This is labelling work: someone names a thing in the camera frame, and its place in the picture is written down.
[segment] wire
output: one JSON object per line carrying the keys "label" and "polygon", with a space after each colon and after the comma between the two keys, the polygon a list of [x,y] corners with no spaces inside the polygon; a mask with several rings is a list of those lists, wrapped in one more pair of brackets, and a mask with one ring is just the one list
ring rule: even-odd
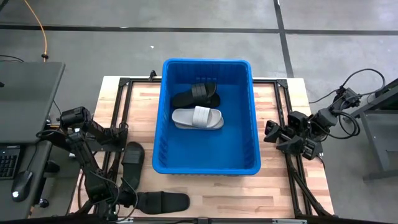
{"label": "wire", "polygon": [[368,95],[368,97],[366,97],[366,102],[369,104],[369,105],[372,105],[372,106],[375,106],[373,103],[371,103],[371,102],[369,102],[369,98],[372,96],[372,94],[369,94]]}
{"label": "wire", "polygon": [[358,70],[358,71],[352,73],[352,74],[346,79],[346,81],[343,83],[342,86],[344,86],[344,85],[348,82],[348,80],[349,80],[353,75],[355,75],[355,74],[357,74],[357,73],[359,73],[359,72],[363,72],[363,71],[372,71],[372,72],[377,73],[377,74],[381,77],[381,80],[382,80],[382,85],[381,85],[381,87],[378,88],[377,90],[370,91],[369,93],[362,93],[362,94],[358,94],[358,95],[356,95],[356,96],[348,97],[348,98],[346,99],[346,101],[349,100],[350,98],[361,97],[361,96],[366,96],[366,95],[370,95],[370,94],[373,94],[373,93],[377,93],[378,91],[381,91],[381,90],[385,87],[385,85],[386,85],[386,79],[384,78],[384,75],[383,75],[381,72],[379,72],[379,71],[377,71],[377,70],[375,70],[375,69],[373,69],[373,68],[364,68],[364,69],[361,69],[361,70]]}
{"label": "wire", "polygon": [[60,116],[61,116],[61,115],[62,115],[62,113],[61,113],[61,110],[60,110],[59,106],[57,105],[57,103],[55,102],[55,100],[53,100],[53,102],[54,102],[54,105],[57,107],[57,109],[58,109],[58,112],[60,113]]}
{"label": "wire", "polygon": [[104,199],[104,200],[100,200],[100,201],[98,201],[98,202],[93,203],[92,205],[97,205],[97,204],[99,204],[99,203],[106,202],[106,201],[109,200],[110,198],[111,198],[111,197],[106,198],[106,199]]}
{"label": "wire", "polygon": [[[362,93],[362,94],[357,94],[357,95],[355,95],[355,96],[349,97],[349,98],[346,99],[346,101],[349,100],[350,98],[361,97],[361,96],[366,96],[366,95],[370,95],[370,94],[376,93],[376,92],[382,90],[382,89],[385,87],[385,85],[386,85],[386,79],[384,78],[384,75],[383,75],[381,72],[379,72],[379,71],[377,71],[376,69],[373,69],[373,68],[364,68],[364,69],[360,69],[360,70],[358,70],[358,71],[352,73],[351,75],[349,75],[349,77],[344,81],[344,83],[340,86],[340,88],[341,88],[341,87],[344,87],[344,86],[347,84],[347,82],[350,80],[350,78],[352,78],[354,75],[356,75],[356,74],[358,74],[358,73],[361,73],[361,72],[364,72],[364,71],[372,71],[372,72],[377,73],[377,74],[381,77],[381,79],[382,79],[382,86],[381,86],[380,88],[378,88],[377,90],[371,91],[371,92],[369,92],[369,93]],[[339,89],[333,90],[333,91],[331,91],[330,93],[328,93],[326,96],[320,98],[319,100],[316,100],[316,101],[313,101],[313,102],[309,102],[309,103],[310,103],[310,104],[311,104],[311,103],[318,103],[319,101],[325,99],[326,97],[328,97],[328,96],[331,95],[332,93],[336,92],[337,90],[339,90]]]}
{"label": "wire", "polygon": [[37,142],[37,143],[35,144],[35,152],[33,153],[32,158],[30,158],[30,161],[29,161],[29,164],[28,164],[27,167],[26,167],[26,170],[29,170],[29,169],[30,169],[30,165],[32,164],[32,161],[33,161],[34,157],[36,156],[37,144],[38,144],[39,142]]}
{"label": "wire", "polygon": [[120,122],[119,123],[119,129],[121,129],[122,127],[122,124],[124,124],[125,126],[127,126],[127,127],[125,127],[125,128],[129,128],[129,124],[127,124],[126,122]]}
{"label": "wire", "polygon": [[19,63],[22,63],[20,60],[0,60],[0,62],[19,62]]}
{"label": "wire", "polygon": [[81,173],[81,177],[80,177],[79,184],[78,184],[78,187],[77,187],[77,205],[78,205],[79,209],[81,209],[81,206],[82,206],[81,205],[81,193],[80,193],[80,190],[81,190],[81,185],[83,183],[83,178],[84,177],[85,177],[85,174]]}
{"label": "wire", "polygon": [[316,157],[321,161],[323,168],[325,169],[325,162],[323,161],[322,157],[319,155],[316,155]]}
{"label": "wire", "polygon": [[[105,177],[102,177],[102,176],[100,176],[100,175],[94,173],[93,171],[90,171],[90,172],[91,172],[93,175],[95,175],[96,177],[98,177],[98,178],[100,178],[100,179],[103,179],[103,180],[105,180],[105,181],[108,181],[108,182],[110,182],[111,184],[113,184],[113,185],[116,187],[116,190],[118,190],[118,194],[117,194],[116,198],[114,199],[114,202],[111,204],[110,207],[115,206],[116,203],[118,202],[119,196],[120,196],[120,190],[119,190],[118,185],[117,185],[115,182],[113,182],[112,180],[109,180],[109,179],[107,179],[107,178],[105,178]],[[105,210],[104,214],[106,214],[106,213],[108,212],[108,210],[109,210],[110,207],[108,207],[108,208]]]}
{"label": "wire", "polygon": [[338,89],[332,90],[330,93],[328,93],[326,96],[321,97],[319,100],[315,100],[315,101],[308,102],[308,103],[309,103],[309,104],[318,103],[319,101],[321,101],[321,100],[325,99],[326,97],[330,96],[332,93],[336,92],[337,90],[338,90]]}
{"label": "wire", "polygon": [[323,142],[328,138],[328,135],[326,135],[323,139],[321,139],[319,142]]}
{"label": "wire", "polygon": [[179,223],[198,223],[198,221],[196,219],[193,219],[193,220],[180,220],[170,223],[150,223],[150,224],[179,224]]}
{"label": "wire", "polygon": [[0,57],[13,58],[13,59],[19,60],[20,62],[25,62],[24,60],[22,60],[22,59],[20,59],[20,58],[18,58],[18,57],[14,57],[14,56],[10,56],[10,55],[0,55]]}
{"label": "wire", "polygon": [[131,187],[131,185],[129,184],[129,182],[127,182],[126,180],[123,179],[123,177],[120,178],[122,180],[122,182],[124,182],[125,184],[127,184],[127,186],[129,186],[129,188],[134,192],[134,194],[136,195],[136,204],[134,205],[134,207],[132,208],[131,212],[124,218],[120,219],[120,220],[115,220],[115,221],[111,221],[111,222],[123,222],[126,219],[130,218],[131,215],[133,214],[133,212],[135,211],[137,204],[138,204],[138,194],[136,192],[136,190],[134,190],[133,187]]}
{"label": "wire", "polygon": [[32,12],[33,16],[36,18],[37,23],[39,23],[40,28],[42,29],[43,37],[44,37],[44,53],[42,54],[43,61],[46,62],[49,56],[47,55],[47,37],[45,36],[44,28],[42,26],[42,23],[40,22],[40,19],[36,16],[35,11],[32,9],[32,7],[29,5],[27,0],[24,0],[27,7],[30,9]]}
{"label": "wire", "polygon": [[120,212],[120,204],[116,204],[118,206],[118,212],[116,212],[116,215],[119,215]]}
{"label": "wire", "polygon": [[65,136],[66,138],[68,138],[69,140],[71,140],[73,142],[73,139],[70,136],[66,135],[65,133],[63,133],[59,130],[54,130],[54,129],[39,131],[38,133],[36,133],[36,137],[39,139],[42,139],[43,137],[48,137],[48,136],[52,135],[53,133],[62,134],[63,136]]}
{"label": "wire", "polygon": [[[345,104],[345,101],[340,105],[340,108],[339,108],[340,111],[341,111],[341,109],[344,107],[344,104]],[[343,122],[341,121],[341,116],[347,117],[347,114],[348,114],[348,113],[345,113],[345,112],[341,112],[341,113],[343,113],[344,115],[341,114],[341,115],[338,116],[338,123],[339,123],[340,127],[342,128],[342,130],[343,130],[346,134],[348,134],[348,135],[352,135],[352,136],[357,136],[357,135],[359,135],[360,130],[359,130],[358,133],[355,133],[355,131],[356,131],[356,130],[358,129],[358,127],[359,127],[359,124],[358,124],[358,123],[353,123],[353,124],[354,124],[354,131],[353,131],[352,133],[349,133],[349,132],[344,128]]]}
{"label": "wire", "polygon": [[335,139],[349,139],[349,138],[351,138],[351,137],[353,137],[353,136],[357,136],[357,135],[361,132],[360,127],[359,127],[359,123],[358,123],[357,120],[356,120],[354,117],[352,117],[350,114],[345,113],[345,112],[343,112],[343,111],[334,111],[334,113],[339,114],[339,115],[342,115],[342,116],[345,116],[345,117],[347,117],[348,119],[350,119],[350,120],[354,123],[354,131],[353,131],[352,133],[350,133],[348,136],[344,136],[344,137],[334,136],[334,135],[330,134],[328,131],[325,131],[318,123],[313,122],[313,121],[311,121],[311,123],[314,124],[314,125],[316,125],[316,126],[318,126],[318,128],[319,128],[323,133],[325,133],[325,134],[327,134],[327,135],[329,135],[330,137],[335,138]]}

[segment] gray floor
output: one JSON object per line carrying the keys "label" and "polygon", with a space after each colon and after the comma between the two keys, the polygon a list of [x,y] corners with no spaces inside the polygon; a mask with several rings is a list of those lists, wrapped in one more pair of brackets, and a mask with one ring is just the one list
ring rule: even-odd
{"label": "gray floor", "polygon": [[[272,0],[35,0],[42,22],[66,26],[193,27],[277,29]],[[397,30],[395,0],[280,0],[286,29]],[[33,24],[23,1],[10,1],[0,22]],[[48,31],[51,61],[67,69],[56,101],[61,110],[85,106],[94,111],[105,75],[148,75],[162,71],[168,58],[243,58],[255,77],[286,77],[279,34],[200,32],[67,32]],[[305,79],[308,97],[316,100],[339,87],[361,68],[375,68],[387,82],[397,78],[398,35],[287,35],[294,77]],[[40,31],[0,30],[0,54],[40,61]],[[380,79],[363,73],[349,83],[357,92],[379,87]],[[327,106],[332,96],[311,105]],[[334,133],[343,135],[340,128]],[[398,223],[398,178],[364,183],[376,171],[376,161],[364,132],[349,140],[324,142],[326,175],[335,213],[345,218]],[[69,200],[73,172],[46,186],[55,203]],[[35,216],[62,214],[67,206],[49,208]]]}

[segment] black slide sandal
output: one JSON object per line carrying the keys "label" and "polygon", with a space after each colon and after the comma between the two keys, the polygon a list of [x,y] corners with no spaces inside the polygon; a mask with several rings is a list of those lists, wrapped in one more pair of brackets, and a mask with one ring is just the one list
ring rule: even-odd
{"label": "black slide sandal", "polygon": [[190,198],[183,193],[139,192],[137,209],[145,214],[156,215],[181,212],[190,206]]}
{"label": "black slide sandal", "polygon": [[172,99],[175,108],[187,108],[190,106],[203,106],[215,108],[220,105],[220,96],[216,93],[216,83],[193,84],[191,89],[183,93],[177,93]]}
{"label": "black slide sandal", "polygon": [[129,142],[124,151],[122,165],[123,165],[123,179],[136,190],[141,178],[142,165],[144,164],[145,150],[138,142]]}

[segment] wooden tabletop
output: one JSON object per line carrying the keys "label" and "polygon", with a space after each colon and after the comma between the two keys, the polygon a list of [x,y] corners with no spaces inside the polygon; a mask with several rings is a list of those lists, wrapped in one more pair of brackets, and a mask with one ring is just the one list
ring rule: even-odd
{"label": "wooden tabletop", "polygon": [[[109,127],[118,91],[120,77],[104,77],[95,110],[95,121]],[[292,109],[310,114],[310,107],[302,78],[288,78]],[[254,176],[226,177],[200,175],[158,174],[152,167],[152,150],[159,102],[160,83],[136,83],[133,86],[129,116],[128,142],[136,141],[145,149],[145,161],[138,191],[182,192],[189,195],[190,208],[183,212],[160,215],[146,215],[136,210],[133,217],[211,217],[211,218],[293,218],[284,155],[275,144],[266,143],[264,129],[267,120],[279,121],[276,109],[274,87],[267,84],[254,85],[258,136],[260,140],[261,170]],[[287,114],[282,98],[284,113]],[[123,112],[122,97],[119,120]],[[96,160],[102,166],[104,154],[97,153]],[[303,159],[307,184],[314,196],[330,213],[333,207],[322,163],[318,159]],[[123,173],[120,165],[119,176]],[[300,208],[304,212],[302,192],[298,188]],[[77,210],[77,188],[71,212]],[[82,202],[87,200],[84,187],[81,189]],[[123,217],[131,208],[121,206],[119,216]]]}

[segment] blue plastic bin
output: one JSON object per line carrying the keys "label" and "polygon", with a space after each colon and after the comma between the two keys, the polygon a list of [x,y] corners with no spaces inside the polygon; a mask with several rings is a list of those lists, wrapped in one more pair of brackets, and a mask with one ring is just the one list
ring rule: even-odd
{"label": "blue plastic bin", "polygon": [[[184,130],[171,99],[195,83],[217,83],[224,126]],[[163,64],[154,169],[161,174],[254,175],[261,168],[251,66],[245,60],[169,59]]]}

